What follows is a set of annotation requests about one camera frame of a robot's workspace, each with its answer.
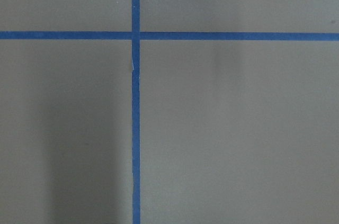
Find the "blue tape strip right crosswise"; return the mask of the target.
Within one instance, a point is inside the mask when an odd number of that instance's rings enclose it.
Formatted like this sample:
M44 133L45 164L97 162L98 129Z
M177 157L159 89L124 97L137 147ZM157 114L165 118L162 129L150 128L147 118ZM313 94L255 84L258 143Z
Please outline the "blue tape strip right crosswise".
M338 41L338 33L290 32L117 32L117 31L2 31L1 39L37 40L243 40Z

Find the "blue tape strip right lengthwise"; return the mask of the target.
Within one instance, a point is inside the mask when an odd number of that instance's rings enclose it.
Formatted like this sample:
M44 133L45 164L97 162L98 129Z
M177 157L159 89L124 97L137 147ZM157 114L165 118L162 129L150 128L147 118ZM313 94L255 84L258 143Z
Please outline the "blue tape strip right lengthwise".
M132 223L141 223L140 211L140 0L131 0L132 44Z

